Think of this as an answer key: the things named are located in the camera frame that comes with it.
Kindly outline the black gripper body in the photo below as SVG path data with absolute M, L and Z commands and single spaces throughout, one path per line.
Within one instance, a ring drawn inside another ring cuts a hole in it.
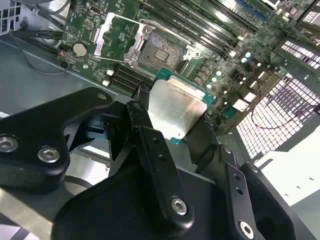
M 183 240 L 230 240 L 224 195 L 211 181 L 184 170 L 179 175 L 194 209 Z M 167 240 L 156 220 L 155 201 L 138 165 L 109 177 L 69 200 L 56 216 L 53 240 Z

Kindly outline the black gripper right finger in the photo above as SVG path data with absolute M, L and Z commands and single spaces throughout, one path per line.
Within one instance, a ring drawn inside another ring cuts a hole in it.
M 201 116 L 187 133 L 195 172 L 212 180 L 222 204 L 218 214 L 225 240 L 312 240 L 314 235 L 252 163 L 238 165 Z

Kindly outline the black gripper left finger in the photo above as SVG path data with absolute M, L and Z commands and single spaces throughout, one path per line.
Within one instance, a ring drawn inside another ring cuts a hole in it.
M 155 201 L 155 219 L 169 237 L 184 235 L 194 224 L 194 209 L 162 133 L 153 128 L 140 102 L 116 103 L 95 87 L 1 120 L 0 184 L 31 193 L 56 190 L 65 178 L 69 149 L 77 138 L 65 133 L 65 128 L 96 115 L 102 115 L 111 128 L 110 154 L 120 164 L 113 176 L 139 166 Z

